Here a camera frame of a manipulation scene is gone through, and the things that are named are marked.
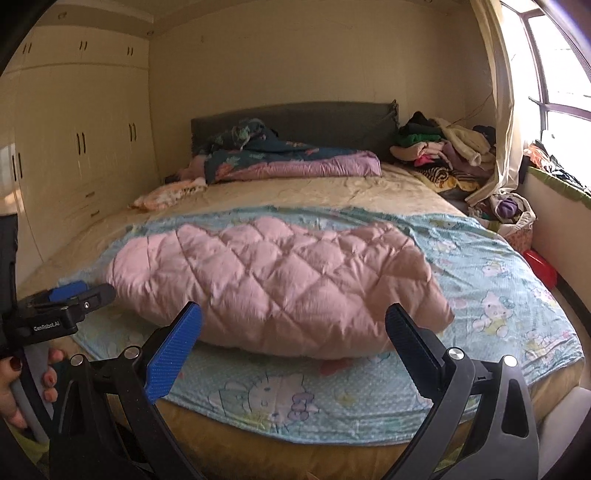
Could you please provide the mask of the left hand red nails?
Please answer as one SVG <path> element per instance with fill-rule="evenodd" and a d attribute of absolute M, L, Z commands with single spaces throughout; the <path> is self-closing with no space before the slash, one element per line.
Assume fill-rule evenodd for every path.
<path fill-rule="evenodd" d="M 40 377 L 41 395 L 49 404 L 58 399 L 58 373 L 55 366 L 66 358 L 63 350 L 48 350 L 47 367 Z M 23 431 L 29 427 L 24 415 L 25 381 L 23 362 L 17 356 L 1 359 L 1 418 L 16 430 Z"/>

